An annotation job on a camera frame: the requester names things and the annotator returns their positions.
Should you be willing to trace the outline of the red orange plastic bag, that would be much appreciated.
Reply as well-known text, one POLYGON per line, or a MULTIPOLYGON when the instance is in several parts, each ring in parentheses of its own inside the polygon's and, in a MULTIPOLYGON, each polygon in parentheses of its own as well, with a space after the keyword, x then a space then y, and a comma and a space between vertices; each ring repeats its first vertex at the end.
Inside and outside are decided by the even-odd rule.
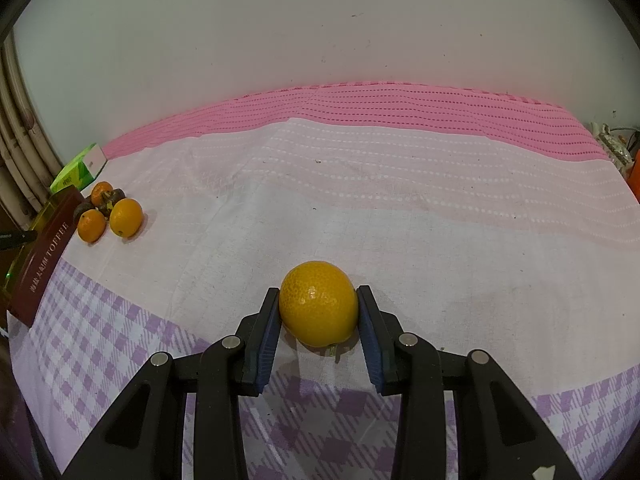
POLYGON ((640 202, 640 151, 637 152, 634 166, 629 171, 627 184, 634 193, 634 197, 640 202))

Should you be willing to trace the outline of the green tissue pack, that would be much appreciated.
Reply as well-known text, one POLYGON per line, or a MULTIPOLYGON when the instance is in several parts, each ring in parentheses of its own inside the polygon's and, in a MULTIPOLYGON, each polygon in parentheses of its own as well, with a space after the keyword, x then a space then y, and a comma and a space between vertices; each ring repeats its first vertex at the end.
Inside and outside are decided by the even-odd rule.
POLYGON ((49 191, 55 194, 73 186, 83 191, 93 183, 106 165, 107 159, 97 143, 87 146, 76 155, 54 178, 49 191))

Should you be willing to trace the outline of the gold red toffee tin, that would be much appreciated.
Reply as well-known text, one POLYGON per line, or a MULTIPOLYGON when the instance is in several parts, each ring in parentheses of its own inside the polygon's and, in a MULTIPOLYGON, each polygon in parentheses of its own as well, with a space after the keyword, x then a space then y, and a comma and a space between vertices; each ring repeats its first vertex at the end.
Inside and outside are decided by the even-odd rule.
POLYGON ((34 324, 52 273, 75 234, 74 211, 83 202, 73 185, 53 194, 25 231, 27 242, 2 278, 2 306, 27 327, 34 324))

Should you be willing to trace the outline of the beige patterned curtain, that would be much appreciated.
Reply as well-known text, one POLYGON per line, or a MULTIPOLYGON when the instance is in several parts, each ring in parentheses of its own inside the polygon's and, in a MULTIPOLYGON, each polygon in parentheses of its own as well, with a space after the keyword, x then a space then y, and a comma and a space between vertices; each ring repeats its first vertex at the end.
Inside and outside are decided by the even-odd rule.
POLYGON ((1 43, 1 161, 24 201, 40 211, 62 164, 29 99, 13 32, 1 43))

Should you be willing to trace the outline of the orange tangerine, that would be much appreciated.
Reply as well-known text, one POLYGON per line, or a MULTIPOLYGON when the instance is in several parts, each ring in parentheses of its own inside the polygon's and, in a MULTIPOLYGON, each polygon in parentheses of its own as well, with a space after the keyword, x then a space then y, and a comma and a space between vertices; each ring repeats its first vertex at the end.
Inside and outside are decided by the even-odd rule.
POLYGON ((104 233, 106 219, 96 209, 83 212, 77 222, 77 234, 87 244, 95 243, 104 233))
POLYGON ((105 193, 110 194, 113 190, 114 190, 113 185, 111 185, 111 183, 108 183, 106 181, 101 181, 93 185, 93 188, 90 194, 90 200, 93 206, 95 207, 101 206, 104 202, 104 194, 105 193))

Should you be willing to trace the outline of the pink purple checkered tablecloth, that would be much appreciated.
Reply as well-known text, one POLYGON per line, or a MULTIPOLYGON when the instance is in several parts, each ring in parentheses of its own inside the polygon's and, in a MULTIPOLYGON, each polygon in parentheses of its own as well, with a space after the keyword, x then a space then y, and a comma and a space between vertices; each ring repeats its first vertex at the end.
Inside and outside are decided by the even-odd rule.
POLYGON ((103 151, 141 232, 73 237, 34 325, 10 325, 59 467, 153 352, 204 350, 309 260, 369 285, 435 347, 486 350, 582 477, 634 431, 639 204, 561 107, 423 84, 292 88, 103 151))

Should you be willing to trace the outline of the yellow orange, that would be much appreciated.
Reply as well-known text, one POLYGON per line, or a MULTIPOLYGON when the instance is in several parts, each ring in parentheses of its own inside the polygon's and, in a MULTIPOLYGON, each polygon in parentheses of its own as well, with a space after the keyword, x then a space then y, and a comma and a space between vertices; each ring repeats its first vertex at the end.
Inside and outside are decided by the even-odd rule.
POLYGON ((324 348, 348 341, 358 320, 356 290, 326 261, 307 261, 282 281, 279 309, 285 328, 302 344, 324 348))
POLYGON ((110 227, 115 235, 130 238, 137 234, 143 220, 144 213, 140 204, 132 198, 123 198, 113 207, 110 227))

